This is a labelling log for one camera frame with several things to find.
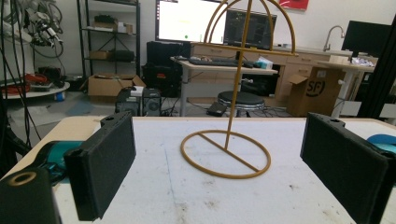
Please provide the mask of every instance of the keyboard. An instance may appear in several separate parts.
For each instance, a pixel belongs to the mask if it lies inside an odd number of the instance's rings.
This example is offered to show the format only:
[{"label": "keyboard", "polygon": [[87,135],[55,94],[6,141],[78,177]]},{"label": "keyboard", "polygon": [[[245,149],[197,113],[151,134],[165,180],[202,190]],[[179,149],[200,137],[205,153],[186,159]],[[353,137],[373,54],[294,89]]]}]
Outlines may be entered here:
[{"label": "keyboard", "polygon": [[237,67],[238,63],[235,62],[207,62],[207,61],[201,61],[201,60],[194,60],[194,59],[189,59],[189,63],[195,64],[195,65],[206,65],[206,66],[225,66],[225,67]]}]

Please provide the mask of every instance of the tan circular frame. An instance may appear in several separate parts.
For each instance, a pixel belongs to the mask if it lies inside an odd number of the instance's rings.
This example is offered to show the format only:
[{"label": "tan circular frame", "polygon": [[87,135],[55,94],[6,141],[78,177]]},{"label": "tan circular frame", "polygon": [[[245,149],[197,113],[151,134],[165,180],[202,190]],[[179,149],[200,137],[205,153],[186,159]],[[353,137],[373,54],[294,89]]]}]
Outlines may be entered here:
[{"label": "tan circular frame", "polygon": [[[198,170],[201,170],[205,173],[208,173],[210,175],[215,175],[215,176],[219,176],[219,177],[224,177],[224,178],[230,178],[230,179],[247,179],[247,178],[251,178],[251,177],[255,177],[258,175],[262,175],[264,174],[270,167],[271,165],[271,156],[270,153],[268,152],[268,150],[259,142],[257,142],[256,140],[249,138],[241,133],[234,133],[234,132],[230,132],[231,135],[234,136],[238,136],[241,137],[243,139],[248,140],[249,142],[253,143],[254,145],[256,145],[257,147],[259,147],[265,154],[266,158],[267,158],[267,163],[264,166],[264,168],[262,169],[257,169],[256,167],[254,167],[253,165],[251,165],[250,163],[244,161],[243,159],[239,158],[237,155],[233,154],[232,152],[230,152],[229,150],[227,150],[225,147],[222,147],[221,145],[219,145],[218,143],[214,142],[212,139],[210,139],[209,137],[207,137],[205,135],[205,133],[225,133],[228,134],[226,131],[223,130],[205,130],[205,131],[200,131],[197,133],[192,133],[190,135],[188,135],[186,138],[183,139],[183,141],[181,142],[181,146],[180,146],[180,150],[181,150],[181,154],[183,155],[184,159],[191,164],[193,167],[197,168]],[[251,170],[254,171],[254,173],[252,174],[247,174],[247,175],[230,175],[230,174],[223,174],[223,173],[219,173],[219,172],[215,172],[213,170],[210,170],[208,168],[205,168],[204,166],[196,163],[195,161],[193,161],[189,155],[186,153],[185,150],[185,144],[186,142],[191,139],[194,136],[201,136],[203,137],[207,142],[211,143],[212,145],[218,147],[219,149],[221,149],[222,151],[226,152],[228,155],[232,156],[233,158],[235,158],[236,160],[240,161],[241,163],[243,163],[244,165],[246,165],[248,168],[250,168]]]},{"label": "tan circular frame", "polygon": [[[235,51],[239,51],[239,60],[238,60],[238,67],[236,69],[236,73],[235,73],[235,77],[233,79],[233,100],[231,103],[231,112],[230,114],[233,115],[234,111],[235,111],[235,101],[236,101],[236,94],[238,92],[238,83],[241,79],[241,67],[242,67],[242,61],[244,58],[244,53],[245,52],[255,52],[255,53],[260,53],[260,54],[275,54],[275,55],[286,55],[286,56],[297,56],[297,53],[295,52],[295,35],[294,35],[294,29],[291,23],[291,20],[288,16],[288,13],[280,6],[280,4],[278,2],[276,2],[276,0],[266,0],[268,2],[270,2],[271,4],[273,4],[277,9],[279,9],[279,11],[282,13],[282,15],[285,17],[286,22],[289,26],[290,29],[290,40],[291,40],[291,49],[290,52],[283,52],[283,51],[278,51],[278,50],[273,50],[273,43],[274,43],[274,25],[273,25],[273,21],[272,21],[272,15],[271,12],[269,10],[269,7],[267,6],[267,4],[265,3],[265,0],[260,0],[260,2],[262,3],[262,5],[265,8],[265,11],[269,17],[269,24],[270,24],[270,29],[271,29],[271,44],[270,44],[270,48],[269,50],[264,50],[264,49],[247,49],[245,48],[246,45],[246,41],[247,41],[247,36],[248,36],[248,22],[250,20],[250,13],[251,13],[251,8],[252,8],[252,2],[253,0],[247,0],[247,15],[245,18],[245,26],[244,26],[244,33],[242,34],[242,42],[241,42],[241,47],[233,47],[233,46],[223,46],[223,45],[215,45],[215,44],[211,44],[211,40],[212,40],[212,35],[213,32],[216,28],[216,25],[220,19],[220,17],[226,12],[226,10],[230,7],[232,7],[234,4],[240,2],[240,0],[221,0],[219,6],[217,7],[217,9],[215,10],[215,12],[213,13],[209,24],[206,27],[206,32],[205,32],[205,38],[204,41],[202,43],[191,43],[193,46],[204,46],[204,47],[211,47],[211,48],[217,48],[217,49],[230,49],[230,50],[235,50]],[[207,131],[200,131],[198,133],[192,133],[189,136],[187,136],[183,142],[181,143],[181,153],[183,154],[183,157],[195,168],[204,171],[206,173],[212,174],[212,175],[216,175],[216,176],[220,176],[220,177],[226,177],[226,178],[251,178],[257,175],[261,175],[263,173],[265,173],[265,171],[267,171],[267,169],[269,168],[270,164],[271,164],[271,157],[270,154],[268,153],[268,151],[265,149],[265,147],[263,147],[260,143],[258,143],[257,141],[244,136],[240,133],[233,133],[231,132],[231,127],[232,127],[232,123],[233,123],[233,116],[229,117],[229,121],[228,121],[228,128],[227,131],[220,131],[220,130],[207,130]],[[224,147],[220,146],[219,144],[215,143],[214,141],[212,141],[211,139],[209,139],[208,137],[206,137],[205,135],[203,135],[203,133],[225,133],[226,134],[226,140],[225,140],[225,144]],[[267,156],[267,164],[264,167],[264,169],[262,170],[257,170],[256,168],[252,167],[250,164],[248,164],[247,162],[243,161],[242,159],[240,159],[239,157],[237,157],[236,155],[234,155],[233,153],[231,153],[230,151],[228,151],[228,144],[229,144],[229,139],[230,139],[230,135],[236,135],[239,137],[242,137],[252,143],[254,143],[256,146],[258,146],[259,148],[262,149],[262,151],[264,151],[265,155]],[[210,142],[211,144],[217,146],[218,148],[222,149],[224,152],[228,153],[229,155],[231,155],[232,157],[236,158],[237,160],[241,161],[242,163],[244,163],[246,166],[250,167],[252,170],[255,171],[254,174],[250,174],[250,175],[226,175],[226,174],[221,174],[221,173],[217,173],[214,171],[211,171],[209,169],[206,169],[205,167],[195,163],[194,161],[192,161],[189,156],[186,154],[185,149],[184,149],[184,144],[186,143],[187,140],[189,140],[191,137],[195,136],[195,135],[200,135],[202,136],[206,141]]]}]

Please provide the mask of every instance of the black 3d printed block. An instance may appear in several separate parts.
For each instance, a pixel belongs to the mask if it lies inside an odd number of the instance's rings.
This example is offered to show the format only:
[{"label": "black 3d printed block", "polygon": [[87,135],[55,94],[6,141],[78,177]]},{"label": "black 3d printed block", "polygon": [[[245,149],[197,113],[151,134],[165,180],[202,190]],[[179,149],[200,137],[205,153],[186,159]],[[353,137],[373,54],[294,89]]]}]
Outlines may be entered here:
[{"label": "black 3d printed block", "polygon": [[79,220],[103,217],[135,155],[130,112],[102,119],[99,131],[64,153]]},{"label": "black 3d printed block", "polygon": [[396,155],[308,113],[301,158],[360,224],[379,223],[396,180]]}]

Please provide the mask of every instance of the red object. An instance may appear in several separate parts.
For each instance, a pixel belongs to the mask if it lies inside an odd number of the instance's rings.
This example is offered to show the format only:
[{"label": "red object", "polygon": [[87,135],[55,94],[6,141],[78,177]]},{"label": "red object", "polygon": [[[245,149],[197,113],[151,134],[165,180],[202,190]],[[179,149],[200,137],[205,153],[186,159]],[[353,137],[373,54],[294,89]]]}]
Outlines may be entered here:
[{"label": "red object", "polygon": [[166,78],[166,75],[164,73],[158,73],[157,78]]},{"label": "red object", "polygon": [[21,85],[10,85],[7,86],[7,88],[2,87],[1,92],[3,94],[7,94],[8,95],[20,95],[23,94],[24,92],[28,92],[30,91],[30,84],[26,83],[26,85],[23,87]]},{"label": "red object", "polygon": [[282,7],[306,10],[309,0],[279,0]]}]

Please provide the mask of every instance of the white tabletop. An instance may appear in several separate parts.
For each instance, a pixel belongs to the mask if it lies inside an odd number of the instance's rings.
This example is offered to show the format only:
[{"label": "white tabletop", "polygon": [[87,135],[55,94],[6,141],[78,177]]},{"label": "white tabletop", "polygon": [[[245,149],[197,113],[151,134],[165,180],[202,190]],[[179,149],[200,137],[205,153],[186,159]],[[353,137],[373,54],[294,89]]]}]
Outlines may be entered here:
[{"label": "white tabletop", "polygon": [[[237,67],[228,66],[207,66],[207,65],[196,65],[189,63],[188,61],[176,61],[183,67],[186,67],[193,71],[206,71],[206,72],[236,72]],[[255,74],[255,75],[272,75],[277,74],[276,70],[273,69],[262,69],[262,68],[246,68],[241,67],[241,73],[243,74]]]},{"label": "white tabletop", "polygon": [[[50,140],[84,140],[100,117],[64,119],[38,145]],[[372,119],[346,119],[346,127],[367,138],[396,135],[394,126]],[[190,133],[225,130],[227,119],[134,118],[136,158],[118,193],[97,223],[354,223],[300,158],[305,119],[234,119],[233,131],[263,144],[272,165],[250,179],[225,179],[196,170],[180,153]],[[215,136],[221,144],[224,136]],[[215,169],[248,172],[200,138],[187,143],[188,152]],[[233,139],[230,150],[261,166],[262,152]],[[32,158],[24,158],[23,166]],[[63,223],[76,223],[77,212],[67,181],[55,190]],[[382,223],[395,223],[396,192],[392,192]]]},{"label": "white tabletop", "polygon": [[362,71],[362,72],[373,72],[375,69],[374,67],[357,65],[357,64],[353,64],[353,63],[331,63],[331,62],[325,62],[325,61],[318,61],[318,64],[324,64],[329,67],[341,68],[341,69],[346,69],[346,70]]}]

